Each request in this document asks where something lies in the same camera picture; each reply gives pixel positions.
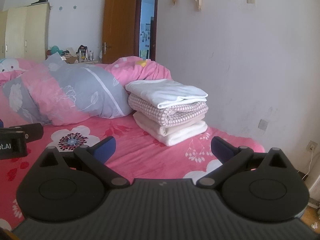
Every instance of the baseboard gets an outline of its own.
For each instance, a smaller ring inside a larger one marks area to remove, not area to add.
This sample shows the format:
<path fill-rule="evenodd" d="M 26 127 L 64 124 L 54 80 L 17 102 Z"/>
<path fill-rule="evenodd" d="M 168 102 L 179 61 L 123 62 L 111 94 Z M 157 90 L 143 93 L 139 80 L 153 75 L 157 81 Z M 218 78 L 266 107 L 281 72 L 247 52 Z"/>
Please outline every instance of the baseboard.
<path fill-rule="evenodd" d="M 313 199 L 313 198 L 309 198 L 308 206 L 313 207 L 315 209 L 318 209 L 319 206 L 320 206 L 320 202 L 315 200 L 315 199 Z"/>

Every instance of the electrical cord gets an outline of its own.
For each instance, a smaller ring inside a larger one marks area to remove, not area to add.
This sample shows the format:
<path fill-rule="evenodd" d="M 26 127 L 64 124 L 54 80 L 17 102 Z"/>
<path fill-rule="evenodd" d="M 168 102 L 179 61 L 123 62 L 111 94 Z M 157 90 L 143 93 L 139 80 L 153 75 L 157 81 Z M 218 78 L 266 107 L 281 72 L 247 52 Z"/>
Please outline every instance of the electrical cord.
<path fill-rule="evenodd" d="M 311 167 L 311 163 L 312 163 L 312 159 L 313 159 L 313 153 L 314 153 L 314 149 L 312 150 L 312 154 L 311 154 L 311 161 L 310 161 L 310 164 L 309 164 L 309 170 L 308 170 L 308 173 L 306 175 L 303 176 L 302 180 L 305 178 L 305 176 L 307 176 L 309 173 L 310 173 L 310 167 Z"/>

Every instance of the bottle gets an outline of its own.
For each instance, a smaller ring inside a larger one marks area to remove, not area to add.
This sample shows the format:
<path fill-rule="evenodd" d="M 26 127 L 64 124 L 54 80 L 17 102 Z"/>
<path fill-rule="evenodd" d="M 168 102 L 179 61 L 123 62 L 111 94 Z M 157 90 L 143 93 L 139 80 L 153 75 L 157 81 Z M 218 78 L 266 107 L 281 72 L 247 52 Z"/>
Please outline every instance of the bottle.
<path fill-rule="evenodd" d="M 79 61 L 79 63 L 81 63 L 81 62 L 82 62 L 82 58 L 81 58 L 81 50 L 79 50 L 79 53 L 78 53 L 78 61 Z"/>
<path fill-rule="evenodd" d="M 93 61 L 93 51 L 92 50 L 90 50 L 90 52 L 89 52 L 89 60 Z"/>
<path fill-rule="evenodd" d="M 89 61 L 88 49 L 85 50 L 85 61 Z"/>

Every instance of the floral bedsheet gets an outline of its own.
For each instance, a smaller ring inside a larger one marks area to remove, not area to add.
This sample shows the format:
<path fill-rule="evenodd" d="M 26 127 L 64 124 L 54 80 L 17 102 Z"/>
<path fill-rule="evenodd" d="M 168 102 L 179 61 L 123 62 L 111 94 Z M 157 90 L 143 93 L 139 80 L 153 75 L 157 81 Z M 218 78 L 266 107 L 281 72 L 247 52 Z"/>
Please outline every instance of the floral bedsheet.
<path fill-rule="evenodd" d="M 23 221 L 16 201 L 16 190 L 30 167 L 47 146 L 70 151 L 82 144 L 93 146 L 107 136 L 114 136 L 117 147 L 106 165 L 127 178 L 181 179 L 199 178 L 218 168 L 221 163 L 210 150 L 214 136 L 220 136 L 238 147 L 246 145 L 256 152 L 264 148 L 250 138 L 230 136 L 215 128 L 175 146 L 167 147 L 137 126 L 132 115 L 117 118 L 90 119 L 67 126 L 44 126 L 41 140 L 28 144 L 28 156 L 0 161 L 0 227 L 15 228 Z"/>

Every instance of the clutter on desk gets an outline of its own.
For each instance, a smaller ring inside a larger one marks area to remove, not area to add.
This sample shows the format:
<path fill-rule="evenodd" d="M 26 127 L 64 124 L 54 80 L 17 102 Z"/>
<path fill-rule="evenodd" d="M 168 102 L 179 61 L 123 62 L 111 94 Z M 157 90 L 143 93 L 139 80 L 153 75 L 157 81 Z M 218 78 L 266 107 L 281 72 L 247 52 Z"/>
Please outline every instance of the clutter on desk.
<path fill-rule="evenodd" d="M 63 51 L 62 49 L 59 49 L 58 46 L 52 46 L 51 50 L 47 51 L 47 57 L 58 52 L 61 56 L 61 59 L 68 64 L 85 63 L 85 62 L 94 61 L 93 50 L 89 51 L 87 46 L 81 45 L 76 53 L 72 48 L 68 48 L 68 49 L 69 50 Z"/>

